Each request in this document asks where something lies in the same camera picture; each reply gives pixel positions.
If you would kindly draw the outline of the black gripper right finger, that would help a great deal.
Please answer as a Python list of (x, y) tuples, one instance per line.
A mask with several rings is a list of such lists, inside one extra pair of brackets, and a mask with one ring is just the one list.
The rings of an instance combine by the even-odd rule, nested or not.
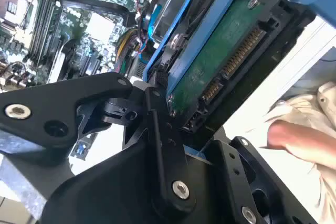
[(315, 223), (258, 151), (242, 137), (213, 140), (205, 156), (215, 169), (225, 223)]

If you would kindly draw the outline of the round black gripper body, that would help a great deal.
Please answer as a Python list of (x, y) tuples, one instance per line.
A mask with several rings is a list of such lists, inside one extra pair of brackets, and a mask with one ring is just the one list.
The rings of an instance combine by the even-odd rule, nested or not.
[(155, 120), (139, 141), (64, 182), (41, 223), (225, 223), (215, 169)]

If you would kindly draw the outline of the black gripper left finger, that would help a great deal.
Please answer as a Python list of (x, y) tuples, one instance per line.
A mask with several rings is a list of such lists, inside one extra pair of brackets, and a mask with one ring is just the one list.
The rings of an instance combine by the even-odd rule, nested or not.
[(1, 152), (34, 164), (63, 162), (75, 142), (120, 124), (128, 147), (155, 120), (171, 125), (162, 86), (144, 90), (109, 72), (1, 94)]

